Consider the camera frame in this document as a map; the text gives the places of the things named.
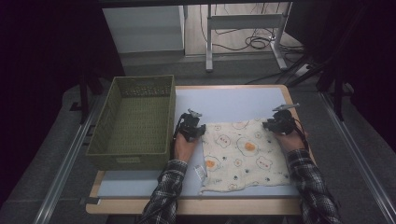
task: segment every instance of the green plastic basket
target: green plastic basket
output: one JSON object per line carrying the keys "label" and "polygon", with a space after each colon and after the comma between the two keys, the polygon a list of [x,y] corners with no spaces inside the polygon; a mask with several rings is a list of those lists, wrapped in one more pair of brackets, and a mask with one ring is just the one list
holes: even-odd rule
{"label": "green plastic basket", "polygon": [[103,171],[161,170],[175,106],[174,76],[114,77],[86,156]]}

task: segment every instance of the plaid sleeve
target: plaid sleeve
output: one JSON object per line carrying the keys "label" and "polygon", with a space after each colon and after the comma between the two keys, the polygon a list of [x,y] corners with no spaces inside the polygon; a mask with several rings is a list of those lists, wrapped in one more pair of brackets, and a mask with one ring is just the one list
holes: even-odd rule
{"label": "plaid sleeve", "polygon": [[169,161],[158,177],[158,186],[152,192],[139,223],[175,223],[177,197],[187,171],[184,161]]}
{"label": "plaid sleeve", "polygon": [[288,153],[290,179],[302,196],[304,223],[342,223],[318,167],[304,149]]}

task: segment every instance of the person's arm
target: person's arm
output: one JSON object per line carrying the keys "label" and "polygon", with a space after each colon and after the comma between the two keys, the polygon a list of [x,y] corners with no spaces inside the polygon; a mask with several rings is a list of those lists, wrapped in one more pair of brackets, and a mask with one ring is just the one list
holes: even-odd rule
{"label": "person's arm", "polygon": [[302,196],[301,210],[304,223],[342,223],[334,199],[324,178],[304,148],[300,136],[276,134],[285,150],[291,183]]}
{"label": "person's arm", "polygon": [[198,143],[198,139],[187,142],[183,135],[177,135],[175,159],[167,163],[158,177],[158,186],[152,192],[143,210],[139,223],[175,223],[177,197],[181,193],[187,163]]}

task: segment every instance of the egg print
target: egg print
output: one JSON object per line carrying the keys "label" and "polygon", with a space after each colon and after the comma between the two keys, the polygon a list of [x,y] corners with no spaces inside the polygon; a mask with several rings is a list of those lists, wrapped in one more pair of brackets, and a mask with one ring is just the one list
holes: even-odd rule
{"label": "egg print", "polygon": [[231,139],[227,135],[220,135],[219,138],[215,141],[218,145],[220,145],[222,148],[226,148],[231,144]]}
{"label": "egg print", "polygon": [[256,160],[256,164],[263,170],[270,170],[273,163],[272,161],[267,160],[265,157],[259,157]]}
{"label": "egg print", "polygon": [[236,146],[247,157],[256,156],[259,153],[259,146],[247,138],[239,138],[236,141]]}
{"label": "egg print", "polygon": [[233,164],[234,164],[236,167],[239,167],[239,166],[242,165],[242,161],[239,160],[239,159],[236,159],[236,160],[233,162]]}
{"label": "egg print", "polygon": [[241,122],[233,123],[233,127],[234,127],[236,130],[244,129],[244,128],[246,128],[247,126],[248,126],[248,121],[241,121]]}
{"label": "egg print", "polygon": [[220,168],[220,161],[216,157],[206,156],[205,165],[207,171],[214,172]]}

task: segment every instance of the person's hand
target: person's hand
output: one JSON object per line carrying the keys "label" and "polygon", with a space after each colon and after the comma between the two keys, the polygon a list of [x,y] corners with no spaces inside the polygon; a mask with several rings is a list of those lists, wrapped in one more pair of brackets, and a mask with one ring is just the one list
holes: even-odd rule
{"label": "person's hand", "polygon": [[296,149],[305,148],[303,140],[296,131],[290,134],[274,133],[274,137],[286,152],[291,152]]}
{"label": "person's hand", "polygon": [[188,142],[183,134],[178,133],[175,142],[175,159],[189,162],[197,144],[198,138],[195,138],[192,142]]}

